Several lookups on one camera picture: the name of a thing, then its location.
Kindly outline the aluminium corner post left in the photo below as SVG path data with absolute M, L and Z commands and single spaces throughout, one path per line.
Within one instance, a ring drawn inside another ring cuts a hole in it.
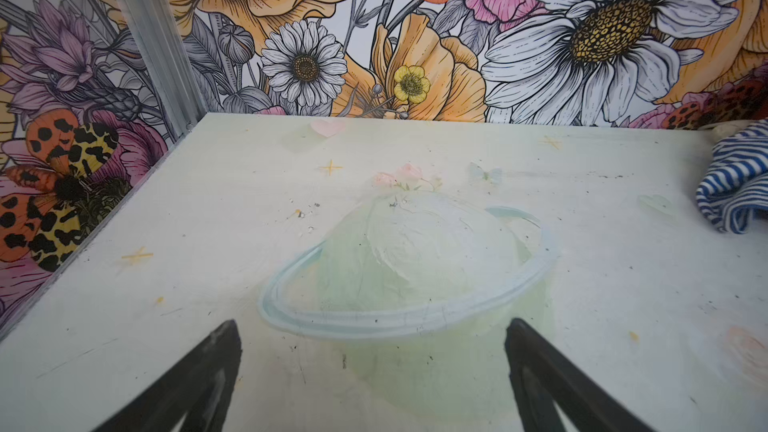
M 207 113 L 168 0 L 117 0 L 159 97 L 174 140 Z

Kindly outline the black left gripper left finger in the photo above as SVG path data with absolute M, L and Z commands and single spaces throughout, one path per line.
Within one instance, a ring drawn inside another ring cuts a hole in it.
M 227 320 L 98 431 L 221 431 L 242 356 L 235 321 Z

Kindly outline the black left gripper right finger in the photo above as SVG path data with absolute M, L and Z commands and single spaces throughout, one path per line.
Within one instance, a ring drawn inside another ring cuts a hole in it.
M 507 327 L 504 348 L 524 430 L 563 431 L 566 416 L 579 431 L 652 431 L 523 319 Z

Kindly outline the blue white striped cloth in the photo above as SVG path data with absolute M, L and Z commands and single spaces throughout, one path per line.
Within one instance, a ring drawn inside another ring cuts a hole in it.
M 713 147 L 712 162 L 695 191 L 704 218 L 717 230 L 747 232 L 767 210 L 767 121 L 756 121 Z

